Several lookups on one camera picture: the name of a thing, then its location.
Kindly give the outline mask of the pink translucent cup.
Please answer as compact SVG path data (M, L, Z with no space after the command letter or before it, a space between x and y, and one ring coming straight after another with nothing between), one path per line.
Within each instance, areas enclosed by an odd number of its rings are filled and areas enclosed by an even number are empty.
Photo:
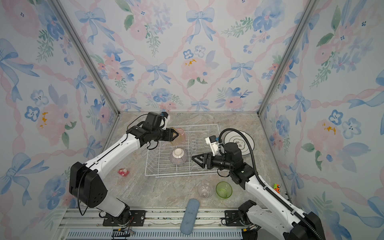
M178 129L176 129L176 131L179 134L179 136L175 139L174 143L177 146L183 145L186 142L187 135L186 135L184 129L182 129L182 128L178 128Z

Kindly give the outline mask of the ribbed ceramic bowl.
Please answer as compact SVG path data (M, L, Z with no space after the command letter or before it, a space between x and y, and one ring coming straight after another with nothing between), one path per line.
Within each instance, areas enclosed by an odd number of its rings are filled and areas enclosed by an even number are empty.
M182 148L176 148L171 154L171 162L175 165L182 165L187 161L188 155Z

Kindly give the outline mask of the clear glass cup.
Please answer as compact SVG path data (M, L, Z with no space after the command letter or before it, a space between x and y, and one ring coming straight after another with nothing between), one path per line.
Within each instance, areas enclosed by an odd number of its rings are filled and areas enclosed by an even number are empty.
M198 194L203 199L208 199L213 195L213 188L208 183L198 184Z

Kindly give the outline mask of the green translucent cup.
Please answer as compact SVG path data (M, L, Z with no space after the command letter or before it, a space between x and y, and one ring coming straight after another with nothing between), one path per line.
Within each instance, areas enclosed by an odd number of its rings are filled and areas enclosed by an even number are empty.
M233 194L232 186L227 182L219 182L216 185L216 193L222 199L228 199Z

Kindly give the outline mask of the white plate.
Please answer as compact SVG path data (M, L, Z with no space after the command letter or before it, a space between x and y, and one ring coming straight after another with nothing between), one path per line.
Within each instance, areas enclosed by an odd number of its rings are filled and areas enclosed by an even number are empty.
M242 155L246 156L246 155L249 155L255 149L255 142L254 142L253 138L248 133L245 133L243 131L241 131L241 133L246 137L246 139L250 143L250 146L251 146L250 148L248 147L244 138L241 137L241 135L239 135L238 133L236 133L234 131L229 131L228 133L226 133L224 136L223 142L224 142L224 144L236 143L238 145L239 149L241 150Z

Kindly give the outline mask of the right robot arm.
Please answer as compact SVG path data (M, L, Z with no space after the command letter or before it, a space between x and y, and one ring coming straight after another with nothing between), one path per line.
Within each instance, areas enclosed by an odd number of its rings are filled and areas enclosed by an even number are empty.
M277 193L249 164L235 143L224 145L224 153L215 151L192 156L192 161L203 169L228 170L233 182L254 195L267 210L252 201L239 208L245 222L265 229L279 240L324 240L320 218L313 212L305 213Z

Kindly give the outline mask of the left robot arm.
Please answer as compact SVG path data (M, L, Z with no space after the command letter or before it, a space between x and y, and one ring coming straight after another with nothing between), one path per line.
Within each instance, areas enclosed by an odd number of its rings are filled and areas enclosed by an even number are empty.
M69 192L89 208L96 208L106 216L118 218L122 225L130 220L130 207L109 194L104 179L125 157L151 142L172 142L178 132L168 128L170 116L149 112L146 119L133 125L107 150L82 164L71 166Z

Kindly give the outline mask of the red small toy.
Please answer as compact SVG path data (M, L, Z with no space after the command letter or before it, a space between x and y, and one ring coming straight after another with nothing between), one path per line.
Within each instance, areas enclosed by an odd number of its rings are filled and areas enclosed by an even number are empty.
M125 169L125 168L118 170L118 174L121 175L122 177L126 177L129 173L130 173L130 171L128 169Z

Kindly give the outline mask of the orange green small toy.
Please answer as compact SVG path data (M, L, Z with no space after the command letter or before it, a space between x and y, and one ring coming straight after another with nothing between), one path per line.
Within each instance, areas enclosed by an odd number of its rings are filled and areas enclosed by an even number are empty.
M277 193L279 193L279 194L281 193L281 187L280 187L279 184L274 184L273 188L274 188L274 190L275 190Z

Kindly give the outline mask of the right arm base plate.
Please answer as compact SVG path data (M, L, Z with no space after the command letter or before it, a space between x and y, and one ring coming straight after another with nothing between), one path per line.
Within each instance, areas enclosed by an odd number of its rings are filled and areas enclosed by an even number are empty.
M224 218L222 219L222 225L226 227L247 227L250 225L250 221L246 212L241 210L226 210L224 211Z

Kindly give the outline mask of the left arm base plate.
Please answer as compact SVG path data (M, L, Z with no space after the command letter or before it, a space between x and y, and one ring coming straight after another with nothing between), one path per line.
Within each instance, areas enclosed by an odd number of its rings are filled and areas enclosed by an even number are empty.
M105 214L103 227L142 227L146 219L145 210L130 210L118 217Z

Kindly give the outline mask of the aluminium front rail frame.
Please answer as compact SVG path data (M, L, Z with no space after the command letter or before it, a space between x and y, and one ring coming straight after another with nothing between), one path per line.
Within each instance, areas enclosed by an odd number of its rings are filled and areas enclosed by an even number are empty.
M81 216L77 210L65 213L55 240L223 240L244 239L246 235L267 232L272 238L287 239L290 232L307 231L301 219L309 214L296 210L273 213L259 205L238 209L132 209L126 224L104 212L90 210Z

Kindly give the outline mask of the aluminium corner post left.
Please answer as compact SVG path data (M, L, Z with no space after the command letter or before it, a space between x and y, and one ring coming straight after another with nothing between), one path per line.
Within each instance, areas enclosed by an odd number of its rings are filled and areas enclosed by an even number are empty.
M63 25L64 29L68 32L69 36L71 37L71 40L74 42L74 46L79 55L81 56L81 60L84 62L86 68L89 70L101 93L106 98L107 103L112 108L112 111L118 116L120 114L120 111L118 110L115 101L113 100L110 92L108 91L107 86L98 74L97 68L93 63L91 56L89 55L85 45L82 43L81 38L77 33L68 14L66 13L63 5L60 3L60 1L56 0L48 1L48 3L52 7L54 13L58 16L58 19Z

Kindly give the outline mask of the aluminium corner post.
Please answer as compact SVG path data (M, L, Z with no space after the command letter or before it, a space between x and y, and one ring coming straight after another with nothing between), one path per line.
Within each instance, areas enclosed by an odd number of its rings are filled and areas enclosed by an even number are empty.
M48 1L48 3L52 7L54 13L58 16L58 19L63 25L64 29L68 32L69 36L71 37L71 40L74 42L74 46L79 55L81 56L81 60L84 62L86 68L89 70L101 93L106 98L107 103L112 108L112 111L118 116L120 114L120 111L118 110L115 101L113 100L110 92L108 91L107 86L98 74L97 68L93 63L91 56L89 55L85 45L82 43L81 38L77 33L68 14L66 13L63 5L60 3L60 1L56 0Z
M276 72L274 78L272 79L269 87L267 88L267 92L263 98L262 104L261 104L259 111L258 111L258 117L259 118L263 115L263 112L267 109L267 105L268 105L269 100L270 100L270 98L271 98L271 96L275 90L275 87L279 83L280 78L283 75L283 72L284 72L286 66L288 66L288 63L290 62L291 57L298 46L298 42L299 42L300 38L302 37L303 32L304 32L305 28L307 27L317 4L318 4L318 1L310 0L310 1L308 1L308 4L304 8L302 17L300 18L300 21L299 21L299 23L298 23L298 25L297 25L297 27L296 27L293 35L292 35L292 39L289 42L289 44L286 48L286 51L283 54L281 64L278 67L277 72Z

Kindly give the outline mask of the aluminium corner post right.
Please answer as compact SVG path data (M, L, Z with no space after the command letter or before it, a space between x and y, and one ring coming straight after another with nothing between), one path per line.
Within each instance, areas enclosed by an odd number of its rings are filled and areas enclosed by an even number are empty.
M277 72L276 72L274 78L272 79L269 87L267 88L267 92L263 98L262 104L261 104L259 111L258 111L258 117L259 118L263 115L263 112L267 109L267 105L268 105L269 100L270 100L270 98L271 98L271 96L275 90L275 87L279 83L280 78L283 75L283 72L284 72L286 66L288 66L288 63L290 62L291 57L298 46L298 42L299 42L300 38L302 37L303 32L304 32L305 28L307 27L317 4L318 4L318 1L310 0L310 1L308 1L308 4L304 8L302 17L300 18L300 21L299 21L299 23L298 23L298 25L297 25L297 27L296 27L293 35L292 35L292 39L289 42L289 44L286 48L286 51L283 54L281 64L278 67Z

